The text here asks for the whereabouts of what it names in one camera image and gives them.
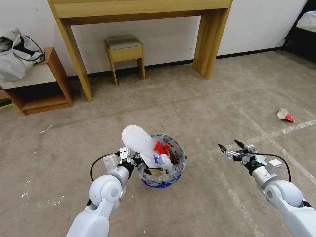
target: white bag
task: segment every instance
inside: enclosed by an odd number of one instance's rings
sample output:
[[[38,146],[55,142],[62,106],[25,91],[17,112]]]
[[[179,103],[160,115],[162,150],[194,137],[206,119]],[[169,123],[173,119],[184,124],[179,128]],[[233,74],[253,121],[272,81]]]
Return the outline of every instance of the white bag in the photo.
[[[21,34],[15,38],[12,52],[19,58],[34,64],[45,60],[44,49],[39,47],[30,37]]]
[[[13,41],[21,34],[18,28],[0,30],[0,53],[11,49]]]
[[[44,49],[21,35],[19,29],[0,31],[0,80],[3,82],[21,80],[34,64],[44,60]]]
[[[31,68],[33,63],[25,65],[11,50],[0,53],[0,80],[3,82],[15,82],[21,80],[27,67]]]

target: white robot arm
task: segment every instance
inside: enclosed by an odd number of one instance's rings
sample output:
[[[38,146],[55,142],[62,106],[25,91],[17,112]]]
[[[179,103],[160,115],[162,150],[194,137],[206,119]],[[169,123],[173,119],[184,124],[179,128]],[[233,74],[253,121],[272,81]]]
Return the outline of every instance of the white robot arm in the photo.
[[[303,198],[302,192],[293,183],[277,179],[277,172],[282,163],[277,159],[266,163],[265,157],[257,154],[255,145],[244,145],[237,140],[235,142],[242,148],[241,151],[228,151],[221,144],[219,147],[226,158],[241,162],[248,169],[268,203],[282,214],[292,236],[316,237],[316,210]]]
[[[120,205],[126,192],[126,183],[134,165],[128,159],[130,149],[120,149],[119,164],[115,154],[103,157],[107,174],[98,177],[90,186],[89,202],[85,209],[73,221],[66,237],[106,237],[109,232],[109,216]]]

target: blue bucket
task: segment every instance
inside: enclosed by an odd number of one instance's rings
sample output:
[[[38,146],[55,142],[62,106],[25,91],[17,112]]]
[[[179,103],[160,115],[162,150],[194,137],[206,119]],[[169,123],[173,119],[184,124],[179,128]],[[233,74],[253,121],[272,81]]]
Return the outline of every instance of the blue bucket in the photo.
[[[176,140],[168,135],[154,134],[152,137],[157,141],[160,141],[163,146],[170,144],[169,151],[177,160],[177,164],[173,165],[176,172],[154,177],[144,173],[145,164],[143,163],[138,167],[139,178],[145,185],[149,187],[165,188],[174,184],[181,177],[181,174],[185,168],[185,153],[182,146],[180,146]]]

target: table leg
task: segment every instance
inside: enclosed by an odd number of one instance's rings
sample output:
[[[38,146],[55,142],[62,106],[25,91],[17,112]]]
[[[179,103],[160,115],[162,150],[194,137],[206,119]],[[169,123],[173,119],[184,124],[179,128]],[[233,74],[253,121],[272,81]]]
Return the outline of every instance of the table leg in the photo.
[[[201,16],[193,68],[211,78],[230,8],[206,10]]]
[[[71,26],[63,23],[62,19],[59,19],[53,4],[49,5],[56,20],[57,26],[60,30],[60,33],[63,37],[65,45],[67,47],[72,63],[76,69],[82,88],[86,94],[87,100],[91,101],[90,80],[88,78],[85,65],[82,61],[82,57],[80,55],[78,45],[73,35]]]

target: black cable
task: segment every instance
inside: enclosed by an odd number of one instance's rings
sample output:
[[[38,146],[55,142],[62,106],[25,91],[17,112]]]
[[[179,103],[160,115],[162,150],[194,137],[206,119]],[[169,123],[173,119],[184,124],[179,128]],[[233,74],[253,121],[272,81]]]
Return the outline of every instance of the black cable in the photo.
[[[281,159],[281,160],[283,160],[283,162],[285,163],[285,165],[286,165],[286,168],[287,168],[287,172],[288,172],[288,174],[289,174],[289,182],[292,182],[291,181],[291,173],[290,173],[290,168],[289,168],[289,165],[287,164],[287,162],[285,161],[285,159],[283,159],[282,157],[280,157],[280,156],[278,156],[278,155],[273,155],[273,154],[265,154],[265,153],[253,153],[253,152],[249,152],[249,151],[247,151],[246,152],[246,154],[253,154],[253,155],[263,155],[263,156],[275,156],[275,157],[277,157],[277,158],[279,158],[279,159]]]

